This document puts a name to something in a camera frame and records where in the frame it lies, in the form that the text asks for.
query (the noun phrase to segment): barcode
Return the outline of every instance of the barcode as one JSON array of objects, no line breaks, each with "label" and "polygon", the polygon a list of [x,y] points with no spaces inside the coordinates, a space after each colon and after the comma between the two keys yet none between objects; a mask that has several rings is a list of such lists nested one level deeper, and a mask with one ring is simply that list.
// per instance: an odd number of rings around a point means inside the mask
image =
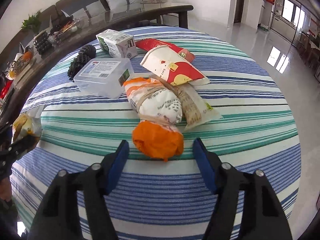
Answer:
[{"label": "barcode", "polygon": [[120,36],[119,38],[116,38],[115,41],[120,42],[120,41],[124,41],[127,37],[126,36]]},{"label": "barcode", "polygon": [[109,74],[107,74],[107,73],[102,73],[102,74],[100,74],[100,76],[99,77],[107,77]]}]

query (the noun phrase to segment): screw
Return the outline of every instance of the screw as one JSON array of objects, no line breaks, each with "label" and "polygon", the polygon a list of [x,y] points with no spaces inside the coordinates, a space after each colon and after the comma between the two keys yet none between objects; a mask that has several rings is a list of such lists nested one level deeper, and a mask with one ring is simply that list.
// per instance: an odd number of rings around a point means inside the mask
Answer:
[{"label": "screw", "polygon": [[230,170],[231,169],[231,164],[230,163],[222,163],[221,167],[224,168],[225,170]]},{"label": "screw", "polygon": [[58,172],[58,176],[59,176],[59,177],[63,177],[63,176],[66,175],[66,174],[67,174],[67,171],[66,171],[66,170],[61,170],[61,171]]},{"label": "screw", "polygon": [[256,174],[259,176],[259,177],[263,177],[264,176],[264,173],[262,170],[256,170]]},{"label": "screw", "polygon": [[94,171],[97,171],[101,168],[100,163],[94,163],[91,165],[91,169],[93,169]]}]

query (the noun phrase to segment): black pinecone-shaped object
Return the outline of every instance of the black pinecone-shaped object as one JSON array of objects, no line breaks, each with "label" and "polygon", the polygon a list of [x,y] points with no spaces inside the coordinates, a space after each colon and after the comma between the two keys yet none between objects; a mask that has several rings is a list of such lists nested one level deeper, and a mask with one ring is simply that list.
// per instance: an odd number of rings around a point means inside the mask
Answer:
[{"label": "black pinecone-shaped object", "polygon": [[52,47],[52,44],[48,41],[47,32],[40,34],[33,43],[36,46],[36,49],[40,55],[49,50]]},{"label": "black pinecone-shaped object", "polygon": [[75,75],[96,56],[96,48],[92,45],[83,46],[77,57],[73,59],[68,70],[68,77],[73,81]]},{"label": "black pinecone-shaped object", "polygon": [[75,75],[84,67],[85,64],[87,64],[87,62],[79,62],[76,57],[73,59],[68,70],[68,77],[71,81],[73,81]]},{"label": "black pinecone-shaped object", "polygon": [[80,51],[79,54],[83,53],[88,55],[90,58],[94,58],[96,56],[96,48],[92,45],[84,45]]},{"label": "black pinecone-shaped object", "polygon": [[83,63],[83,65],[87,64],[90,60],[91,57],[89,57],[86,54],[79,53],[78,56],[75,58],[75,60],[79,63]]}]

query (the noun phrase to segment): red packaging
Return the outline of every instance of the red packaging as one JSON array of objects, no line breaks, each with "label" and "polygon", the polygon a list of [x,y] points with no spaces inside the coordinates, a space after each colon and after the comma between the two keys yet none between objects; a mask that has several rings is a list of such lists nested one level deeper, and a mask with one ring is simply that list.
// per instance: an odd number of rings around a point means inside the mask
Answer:
[{"label": "red packaging", "polygon": [[141,41],[136,41],[136,47],[140,49],[144,49],[149,51],[157,46],[167,45],[170,49],[178,53],[181,57],[186,59],[189,62],[192,62],[195,59],[195,55],[193,55],[187,49],[180,48],[170,42],[160,41],[156,39],[144,39]]},{"label": "red packaging", "polygon": [[12,84],[13,80],[8,80],[6,85],[3,87],[3,89],[1,90],[1,94],[0,94],[0,98],[4,99],[5,95],[8,93],[9,88]]}]

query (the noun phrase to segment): milk carton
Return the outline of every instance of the milk carton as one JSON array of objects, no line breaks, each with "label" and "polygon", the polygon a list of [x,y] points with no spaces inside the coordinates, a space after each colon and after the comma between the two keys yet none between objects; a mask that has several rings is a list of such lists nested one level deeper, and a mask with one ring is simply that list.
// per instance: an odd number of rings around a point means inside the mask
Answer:
[{"label": "milk carton", "polygon": [[138,55],[132,35],[108,29],[97,34],[96,37],[101,49],[111,57],[133,58]]}]

